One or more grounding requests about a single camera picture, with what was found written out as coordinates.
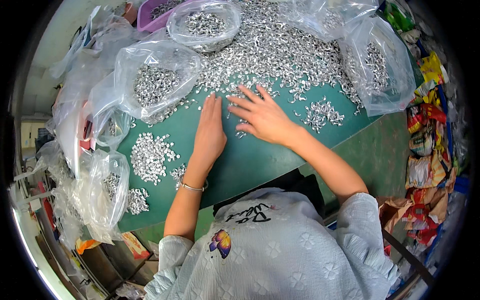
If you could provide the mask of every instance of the woman's left hand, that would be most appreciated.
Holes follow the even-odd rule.
[[[222,97],[215,98],[215,93],[212,92],[205,99],[202,108],[187,170],[195,169],[206,176],[222,154],[226,143],[227,136],[222,128]]]

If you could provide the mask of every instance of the bracelet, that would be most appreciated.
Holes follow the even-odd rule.
[[[186,184],[183,183],[183,182],[181,183],[181,186],[182,186],[183,188],[187,189],[187,190],[190,190],[190,191],[202,191],[202,192],[204,192],[204,191],[208,188],[208,181],[205,180],[204,186],[201,187],[201,188],[199,188],[199,189],[193,188],[193,187],[191,187],[191,186],[189,186],[189,185],[186,185]]]

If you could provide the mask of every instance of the green work surface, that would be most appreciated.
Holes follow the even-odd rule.
[[[380,117],[368,118],[364,109],[361,110],[359,115],[355,116],[353,113],[356,110],[356,105],[339,92],[340,86],[338,84],[335,88],[329,85],[312,87],[306,93],[307,101],[296,101],[295,103],[288,103],[288,100],[292,100],[292,94],[288,92],[288,88],[280,88],[278,82],[273,86],[273,90],[280,91],[280,95],[275,97],[274,100],[283,108],[290,119],[309,129],[315,138],[329,148],[348,139]],[[174,142],[172,149],[176,154],[181,155],[181,158],[175,161],[165,161],[164,166],[167,167],[167,176],[163,177],[162,181],[156,186],[151,181],[144,182],[141,180],[139,176],[133,173],[133,167],[131,166],[130,188],[146,188],[148,190],[150,197],[147,198],[147,202],[150,205],[150,210],[136,216],[125,213],[118,223],[121,232],[132,231],[165,221],[176,193],[175,181],[169,175],[169,172],[182,163],[187,165],[193,152],[195,132],[201,113],[198,107],[203,105],[203,101],[209,92],[210,90],[208,92],[202,90],[198,94],[190,93],[188,99],[196,99],[200,102],[199,104],[192,103],[188,109],[185,109],[185,106],[178,106],[178,111],[170,118],[162,123],[155,124],[151,128],[137,120],[135,122],[137,126],[130,129],[127,137],[119,145],[118,151],[125,154],[130,162],[132,146],[139,134],[152,132],[155,138],[168,133],[170,137],[167,141]],[[208,176],[209,187],[202,195],[200,208],[211,206],[253,189],[305,163],[301,157],[291,150],[261,141],[252,135],[238,139],[235,136],[235,125],[238,124],[239,118],[232,114],[229,120],[226,119],[228,101],[225,99],[225,95],[227,94],[217,92],[217,95],[224,98],[222,123],[228,141],[224,152],[210,171]],[[323,96],[326,96],[326,101],[331,101],[335,110],[345,115],[345,118],[343,126],[336,126],[327,122],[320,133],[317,134],[303,124],[300,119],[305,116],[306,110],[304,107],[310,106],[313,101],[321,101]],[[295,116],[293,110],[296,110],[301,116]]]

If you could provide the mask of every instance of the purple butterfly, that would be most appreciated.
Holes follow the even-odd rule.
[[[230,236],[228,233],[221,229],[212,237],[212,242],[210,243],[210,252],[218,249],[222,258],[225,259],[230,253]]]

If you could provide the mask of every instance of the pile of metal parts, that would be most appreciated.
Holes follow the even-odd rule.
[[[174,161],[180,158],[180,155],[175,154],[170,148],[174,143],[164,142],[168,137],[169,134],[153,138],[151,132],[139,134],[132,147],[130,159],[133,173],[140,176],[143,181],[153,181],[154,185],[161,182],[161,177],[166,176],[167,167],[163,165],[165,160]]]
[[[110,136],[117,135],[117,125],[112,118],[108,119],[108,132],[110,133]]]
[[[385,55],[379,50],[377,44],[370,42],[367,46],[365,64],[373,72],[373,89],[383,91],[388,86],[388,70]]]
[[[232,92],[238,84],[248,88],[262,84],[271,92],[273,83],[280,79],[280,87],[290,88],[293,98],[289,102],[293,103],[306,100],[302,94],[311,86],[339,84],[342,93],[357,104],[355,114],[360,111],[363,104],[343,70],[336,41],[326,43],[279,22],[278,3],[232,2],[241,7],[242,24],[230,45],[202,53],[207,64],[197,80],[196,93],[201,89]]]
[[[127,209],[132,215],[148,211],[147,197],[150,195],[144,188],[130,189],[128,191]]]
[[[117,190],[119,188],[120,182],[120,175],[117,175],[113,172],[107,176],[107,178],[103,179],[103,186],[105,187],[105,192],[107,192],[108,198],[110,200],[113,199]]]
[[[217,37],[227,29],[225,21],[214,12],[193,12],[185,23],[188,32],[194,36]]]
[[[170,175],[173,177],[174,180],[177,181],[177,183],[175,183],[176,190],[178,190],[179,187],[181,186],[183,182],[183,175],[185,175],[186,171],[187,171],[187,167],[185,166],[185,164],[182,164],[177,169],[173,169],[172,171],[170,171]]]
[[[345,26],[342,14],[340,14],[336,9],[327,8],[325,9],[325,16],[322,23],[323,27],[326,30],[333,30]]]
[[[177,72],[144,64],[138,69],[133,91],[142,107],[150,107],[164,101],[179,84]]]
[[[300,119],[303,124],[311,126],[312,130],[317,133],[320,133],[320,129],[326,125],[326,121],[329,121],[333,125],[342,126],[342,121],[345,117],[344,115],[340,115],[338,111],[335,111],[334,107],[330,105],[330,101],[321,104],[321,102],[325,100],[326,97],[324,96],[322,101],[312,102],[310,103],[310,107],[305,106],[307,116]]]
[[[179,5],[183,1],[184,0],[167,0],[167,2],[162,3],[162,4],[158,5],[157,7],[153,8],[151,10],[152,21],[155,20],[156,18],[158,18],[159,16],[163,15],[164,13],[168,12],[169,10],[174,8],[175,6]]]

